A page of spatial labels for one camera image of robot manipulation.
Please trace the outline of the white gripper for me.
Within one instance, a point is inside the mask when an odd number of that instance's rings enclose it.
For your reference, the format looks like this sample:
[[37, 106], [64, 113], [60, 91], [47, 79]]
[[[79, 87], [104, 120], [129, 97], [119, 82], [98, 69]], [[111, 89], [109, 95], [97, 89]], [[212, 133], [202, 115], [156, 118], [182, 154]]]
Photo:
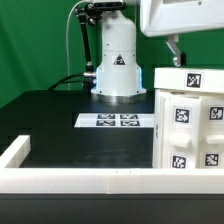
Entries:
[[169, 35], [174, 65], [185, 66], [177, 34], [224, 28], [224, 0], [141, 0], [140, 27], [148, 37]]

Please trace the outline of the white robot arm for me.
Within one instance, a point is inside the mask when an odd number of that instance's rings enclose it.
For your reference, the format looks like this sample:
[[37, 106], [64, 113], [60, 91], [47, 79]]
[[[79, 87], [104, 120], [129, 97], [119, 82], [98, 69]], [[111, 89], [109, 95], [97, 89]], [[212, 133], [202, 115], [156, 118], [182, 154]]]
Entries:
[[90, 0], [102, 17], [102, 61], [94, 97], [125, 102], [146, 93], [136, 62], [136, 31], [166, 36], [174, 64], [186, 64], [176, 45], [182, 33], [224, 28], [224, 0]]

